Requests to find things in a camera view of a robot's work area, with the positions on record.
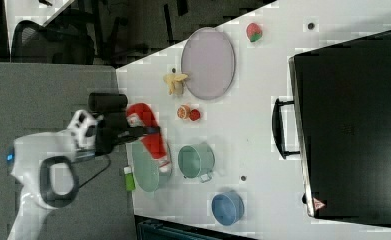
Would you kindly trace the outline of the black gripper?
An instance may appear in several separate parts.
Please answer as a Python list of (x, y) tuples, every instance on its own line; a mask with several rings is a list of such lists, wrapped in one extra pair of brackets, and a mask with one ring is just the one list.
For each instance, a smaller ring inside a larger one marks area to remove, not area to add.
[(95, 155), (110, 154), (117, 145), (132, 143), (139, 137), (156, 134), (159, 127), (137, 126), (127, 128), (124, 113), (104, 114), (98, 121), (95, 137)]

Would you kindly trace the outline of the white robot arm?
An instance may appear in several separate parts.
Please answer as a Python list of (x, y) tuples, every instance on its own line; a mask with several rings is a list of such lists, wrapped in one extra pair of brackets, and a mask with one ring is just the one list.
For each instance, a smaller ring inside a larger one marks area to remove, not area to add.
[(119, 144), (99, 124), (91, 113), (79, 110), (64, 130), (14, 140), (7, 161), (23, 188), (7, 240), (37, 240), (48, 214), (75, 200), (80, 185), (73, 164), (106, 155)]

